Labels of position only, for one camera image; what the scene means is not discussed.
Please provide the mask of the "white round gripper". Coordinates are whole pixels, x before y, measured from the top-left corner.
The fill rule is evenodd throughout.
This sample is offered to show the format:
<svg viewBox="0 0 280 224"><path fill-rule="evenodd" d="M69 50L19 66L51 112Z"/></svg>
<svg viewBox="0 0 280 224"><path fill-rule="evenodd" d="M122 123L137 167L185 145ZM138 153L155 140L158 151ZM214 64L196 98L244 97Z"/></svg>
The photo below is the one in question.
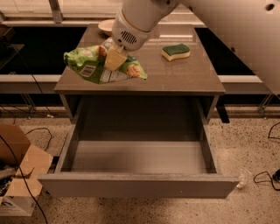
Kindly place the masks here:
<svg viewBox="0 0 280 224"><path fill-rule="evenodd" d="M140 31L132 26L119 11L112 26L112 39L116 45L112 45L108 50L104 67L115 71L126 61L126 51L133 52L140 49L150 35L151 32Z"/></svg>

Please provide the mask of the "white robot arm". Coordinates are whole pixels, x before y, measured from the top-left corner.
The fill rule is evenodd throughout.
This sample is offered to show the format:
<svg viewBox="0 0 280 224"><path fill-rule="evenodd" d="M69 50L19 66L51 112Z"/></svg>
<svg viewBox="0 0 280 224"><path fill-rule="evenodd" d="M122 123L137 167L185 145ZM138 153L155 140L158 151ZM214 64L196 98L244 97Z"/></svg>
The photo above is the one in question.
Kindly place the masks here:
<svg viewBox="0 0 280 224"><path fill-rule="evenodd" d="M120 48L140 49L178 5L203 22L275 95L280 92L280 0L124 0L112 27Z"/></svg>

